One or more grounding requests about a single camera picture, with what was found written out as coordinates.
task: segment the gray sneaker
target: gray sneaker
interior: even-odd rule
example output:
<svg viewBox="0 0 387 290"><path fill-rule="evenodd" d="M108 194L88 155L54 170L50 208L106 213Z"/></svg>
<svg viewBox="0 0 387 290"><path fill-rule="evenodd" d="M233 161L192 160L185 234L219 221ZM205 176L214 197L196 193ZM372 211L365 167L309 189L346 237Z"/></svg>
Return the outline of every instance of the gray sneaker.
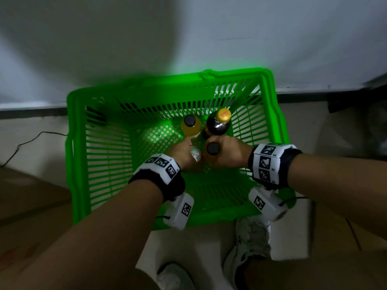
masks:
<svg viewBox="0 0 387 290"><path fill-rule="evenodd" d="M235 223L236 245L231 249L223 265L223 274L233 289L236 269L247 261L249 256L270 258L270 222L261 214L237 219Z"/></svg>
<svg viewBox="0 0 387 290"><path fill-rule="evenodd" d="M195 290L190 276L176 263L167 263L157 271L157 285L161 290Z"/></svg>

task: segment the green plastic basket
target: green plastic basket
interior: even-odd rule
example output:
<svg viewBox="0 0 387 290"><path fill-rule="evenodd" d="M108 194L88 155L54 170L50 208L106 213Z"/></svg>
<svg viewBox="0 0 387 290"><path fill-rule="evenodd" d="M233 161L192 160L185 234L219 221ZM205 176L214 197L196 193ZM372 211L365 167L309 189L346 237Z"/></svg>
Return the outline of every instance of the green plastic basket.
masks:
<svg viewBox="0 0 387 290"><path fill-rule="evenodd" d="M183 116L195 114L203 124L211 112L229 107L229 135L250 145L288 143L272 73L251 68L167 77L130 79L119 85L82 88L67 97L67 182L72 192L74 223L117 194L133 171L154 153L164 153L183 139ZM187 226L232 221L259 210L248 200L257 185L246 169L184 174L186 192L195 199ZM281 190L288 199L293 190ZM289 207L295 200L287 203ZM166 208L162 205L159 215ZM153 230L169 228L157 219Z"/></svg>

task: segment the beverage can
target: beverage can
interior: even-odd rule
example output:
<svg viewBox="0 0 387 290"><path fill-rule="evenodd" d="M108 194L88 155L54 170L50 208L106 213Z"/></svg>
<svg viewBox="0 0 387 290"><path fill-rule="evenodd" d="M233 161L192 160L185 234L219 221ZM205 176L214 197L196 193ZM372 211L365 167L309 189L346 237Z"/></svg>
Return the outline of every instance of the beverage can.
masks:
<svg viewBox="0 0 387 290"><path fill-rule="evenodd" d="M193 158L195 159L196 162L199 162L202 157L202 153L200 149L194 145L191 145L190 148L191 148L191 154Z"/></svg>

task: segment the white camera device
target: white camera device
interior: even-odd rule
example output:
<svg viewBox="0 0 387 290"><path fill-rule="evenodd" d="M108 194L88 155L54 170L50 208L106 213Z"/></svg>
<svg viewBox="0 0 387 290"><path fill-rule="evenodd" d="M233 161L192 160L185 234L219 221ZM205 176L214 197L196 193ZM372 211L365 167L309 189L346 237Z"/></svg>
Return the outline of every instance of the white camera device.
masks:
<svg viewBox="0 0 387 290"><path fill-rule="evenodd" d="M250 190L249 200L269 221L281 219L288 211L286 204L280 206L283 201L276 196L276 190L264 188L263 185Z"/></svg>
<svg viewBox="0 0 387 290"><path fill-rule="evenodd" d="M188 193L183 192L182 195L176 197L174 201L166 201L167 210L165 212L164 224L183 230L187 224L188 218L194 203L194 198Z"/></svg>

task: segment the forearm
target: forearm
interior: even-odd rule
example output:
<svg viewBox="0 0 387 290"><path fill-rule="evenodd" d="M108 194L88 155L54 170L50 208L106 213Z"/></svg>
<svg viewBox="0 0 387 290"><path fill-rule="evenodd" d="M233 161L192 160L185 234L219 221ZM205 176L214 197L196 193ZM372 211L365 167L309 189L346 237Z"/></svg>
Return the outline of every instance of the forearm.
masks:
<svg viewBox="0 0 387 290"><path fill-rule="evenodd" d="M387 163L298 155L289 186L369 231L387 238Z"/></svg>
<svg viewBox="0 0 387 290"><path fill-rule="evenodd" d="M113 289L134 269L162 204L160 189L136 180L46 250L14 289Z"/></svg>

